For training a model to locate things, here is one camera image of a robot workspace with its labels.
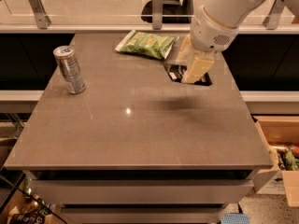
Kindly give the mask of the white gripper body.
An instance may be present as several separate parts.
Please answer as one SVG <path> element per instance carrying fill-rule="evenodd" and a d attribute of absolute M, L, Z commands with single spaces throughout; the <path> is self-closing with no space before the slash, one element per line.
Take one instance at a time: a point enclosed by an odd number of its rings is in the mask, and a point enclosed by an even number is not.
<path fill-rule="evenodd" d="M 193 15 L 190 37 L 195 49 L 201 51 L 224 51 L 238 34 L 237 28 L 221 24 L 211 18 L 200 6 Z"/>

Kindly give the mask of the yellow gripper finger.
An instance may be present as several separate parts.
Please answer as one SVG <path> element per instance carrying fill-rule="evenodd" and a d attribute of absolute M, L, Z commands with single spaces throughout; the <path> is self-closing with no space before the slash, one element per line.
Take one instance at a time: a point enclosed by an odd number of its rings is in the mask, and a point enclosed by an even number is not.
<path fill-rule="evenodd" d="M 195 49 L 192 46 L 191 36 L 185 35 L 180 46 L 177 62 L 182 65 L 190 66 L 194 60 Z"/>
<path fill-rule="evenodd" d="M 187 70 L 183 74 L 182 83 L 197 82 L 214 64 L 214 52 L 195 52 L 188 59 Z"/>

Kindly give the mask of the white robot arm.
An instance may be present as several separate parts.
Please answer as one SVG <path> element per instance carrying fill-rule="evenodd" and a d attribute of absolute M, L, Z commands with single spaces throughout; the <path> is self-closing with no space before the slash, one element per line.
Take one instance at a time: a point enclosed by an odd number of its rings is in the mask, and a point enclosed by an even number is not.
<path fill-rule="evenodd" d="M 279 1 L 294 15 L 299 15 L 299 0 Z M 178 53 L 178 60 L 187 66 L 181 81 L 197 82 L 214 64 L 214 54 L 228 49 L 238 34 L 239 25 L 263 2 L 265 0 L 206 0 L 198 7 Z"/>

